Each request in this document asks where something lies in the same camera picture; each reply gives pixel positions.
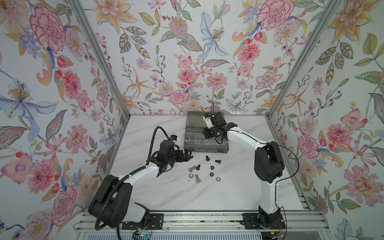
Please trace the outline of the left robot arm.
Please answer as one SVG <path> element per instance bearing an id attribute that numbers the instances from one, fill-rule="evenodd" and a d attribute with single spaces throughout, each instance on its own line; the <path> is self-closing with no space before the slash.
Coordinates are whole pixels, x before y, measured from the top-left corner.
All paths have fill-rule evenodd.
<path id="1" fill-rule="evenodd" d="M 130 203 L 134 189 L 165 173 L 168 167 L 173 167 L 175 163 L 188 162 L 192 158 L 192 152 L 189 150 L 173 150 L 168 155 L 157 151 L 150 157 L 147 165 L 122 177 L 105 177 L 88 210 L 88 213 L 96 218 L 95 230 L 99 231 L 105 227 L 117 228 L 131 213 L 134 215 L 129 217 L 129 221 L 145 222 L 145 215 L 149 210 L 138 203 Z"/>

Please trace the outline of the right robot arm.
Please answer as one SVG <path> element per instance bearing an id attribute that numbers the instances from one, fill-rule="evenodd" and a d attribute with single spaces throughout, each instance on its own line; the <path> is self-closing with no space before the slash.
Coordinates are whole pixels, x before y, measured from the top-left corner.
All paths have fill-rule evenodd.
<path id="1" fill-rule="evenodd" d="M 282 216 L 277 205 L 278 181 L 285 169 L 280 146 L 274 141 L 264 143 L 238 125 L 227 123 L 221 112 L 204 114 L 203 119 L 207 125 L 203 132 L 206 139 L 226 139 L 254 154 L 254 172 L 261 181 L 258 219 L 267 228 Z"/>

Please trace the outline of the silver hex bolt long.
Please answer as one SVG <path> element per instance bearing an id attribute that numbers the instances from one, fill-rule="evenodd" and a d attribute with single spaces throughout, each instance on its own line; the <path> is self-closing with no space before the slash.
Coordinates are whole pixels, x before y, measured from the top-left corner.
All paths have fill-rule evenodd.
<path id="1" fill-rule="evenodd" d="M 201 180 L 200 180 L 200 178 L 199 178 L 199 176 L 197 174 L 195 175 L 195 178 L 196 178 L 196 183 L 200 183 L 201 182 Z"/>

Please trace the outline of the aluminium mounting rail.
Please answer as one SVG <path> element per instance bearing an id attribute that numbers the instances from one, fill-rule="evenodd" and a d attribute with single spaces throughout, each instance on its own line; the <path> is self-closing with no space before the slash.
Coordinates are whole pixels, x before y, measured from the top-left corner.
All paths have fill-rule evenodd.
<path id="1" fill-rule="evenodd" d="M 272 223 L 268 229 L 251 224 L 251 221 L 244 220 L 247 217 L 256 217 L 256 211 L 152 211 L 151 215 L 160 217 L 155 220 L 155 226 L 149 230 L 155 232 L 245 232 L 261 231 L 271 232 L 283 230 L 284 232 L 326 232 L 329 224 L 320 212 L 311 211 L 282 211 L 283 219 Z"/>

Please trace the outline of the right aluminium corner post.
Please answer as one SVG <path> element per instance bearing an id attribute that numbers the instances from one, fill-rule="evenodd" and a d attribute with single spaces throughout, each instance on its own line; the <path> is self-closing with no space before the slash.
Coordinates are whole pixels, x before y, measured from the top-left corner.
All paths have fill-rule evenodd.
<path id="1" fill-rule="evenodd" d="M 280 107 L 281 103 L 283 102 L 287 92 L 290 90 L 291 85 L 293 84 L 294 80 L 296 79 L 297 75 L 299 74 L 301 68 L 305 65 L 306 60 L 310 56 L 310 53 L 315 48 L 321 34 L 326 29 L 326 25 L 332 15 L 335 12 L 335 8 L 337 8 L 339 4 L 337 1 L 331 0 L 327 3 L 325 6 L 322 15 L 320 16 L 320 19 L 315 25 L 314 31 L 312 36 L 309 38 L 308 42 L 305 44 L 303 50 L 301 51 L 297 62 L 294 64 L 292 71 L 289 73 L 287 80 L 285 81 L 285 84 L 283 85 L 280 93 L 277 95 L 277 98 L 266 114 L 266 118 L 268 120 L 271 120 L 272 117 L 278 112 L 278 108 Z"/>

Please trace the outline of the aluminium corner post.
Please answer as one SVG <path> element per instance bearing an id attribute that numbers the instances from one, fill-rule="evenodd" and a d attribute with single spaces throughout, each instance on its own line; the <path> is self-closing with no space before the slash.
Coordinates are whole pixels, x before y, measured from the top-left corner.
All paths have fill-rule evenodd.
<path id="1" fill-rule="evenodd" d="M 299 74 L 301 68 L 305 65 L 306 60 L 310 56 L 310 53 L 315 48 L 321 34 L 326 29 L 326 25 L 332 15 L 335 12 L 335 8 L 337 8 L 339 4 L 337 1 L 331 0 L 327 3 L 325 6 L 322 15 L 320 16 L 320 19 L 315 25 L 314 31 L 312 36 L 309 38 L 308 42 L 305 44 L 303 50 L 301 51 L 297 62 L 294 64 L 292 71 L 289 73 L 287 80 L 285 81 L 285 84 L 283 85 L 280 93 L 277 95 L 277 98 L 266 114 L 266 118 L 268 120 L 271 120 L 272 117 L 278 112 L 278 108 L 280 107 L 281 103 L 283 102 L 287 92 L 290 90 L 291 85 L 293 84 L 294 80 L 296 79 L 297 75 Z"/>
<path id="2" fill-rule="evenodd" d="M 80 3 L 80 1 L 77 0 L 69 0 L 69 4 L 74 11 L 76 18 L 78 22 L 80 23 L 80 26 L 85 30 L 85 35 L 90 43 L 91 49 L 95 53 L 95 58 L 97 60 L 97 63 L 99 64 L 100 68 L 102 69 L 103 73 L 106 76 L 106 79 L 108 83 L 110 84 L 112 88 L 112 92 L 114 96 L 116 97 L 116 100 L 119 104 L 120 110 L 122 111 L 123 115 L 129 120 L 131 115 L 129 113 L 129 110 L 125 104 L 125 101 L 122 97 L 122 94 L 118 88 L 117 82 L 115 81 L 115 78 L 113 76 L 113 72 L 111 68 L 108 65 L 108 61 L 104 57 L 104 53 L 102 51 L 102 48 L 100 47 L 100 44 L 97 40 L 97 37 L 92 29 L 91 24 L 88 21 L 87 15 L 85 13 L 85 10 Z"/>

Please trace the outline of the left aluminium corner post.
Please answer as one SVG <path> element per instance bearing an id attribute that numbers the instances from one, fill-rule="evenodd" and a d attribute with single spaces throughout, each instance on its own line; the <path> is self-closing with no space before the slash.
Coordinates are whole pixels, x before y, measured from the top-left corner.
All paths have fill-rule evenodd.
<path id="1" fill-rule="evenodd" d="M 97 60 L 97 63 L 99 64 L 100 68 L 102 69 L 103 73 L 106 76 L 106 79 L 108 83 L 110 84 L 112 88 L 112 92 L 114 96 L 116 97 L 116 100 L 119 104 L 120 110 L 122 111 L 123 115 L 129 120 L 131 115 L 129 113 L 129 110 L 125 104 L 125 101 L 122 97 L 122 94 L 118 88 L 117 82 L 115 81 L 115 78 L 113 76 L 113 72 L 111 68 L 108 65 L 108 61 L 104 57 L 104 53 L 102 51 L 102 48 L 100 47 L 100 44 L 97 40 L 97 37 L 92 29 L 91 24 L 88 21 L 87 15 L 85 13 L 85 10 L 80 3 L 80 1 L 77 0 L 69 0 L 69 4 L 74 11 L 76 18 L 78 22 L 80 23 L 80 26 L 85 30 L 85 35 L 90 43 L 91 49 L 95 53 L 95 58 Z"/>

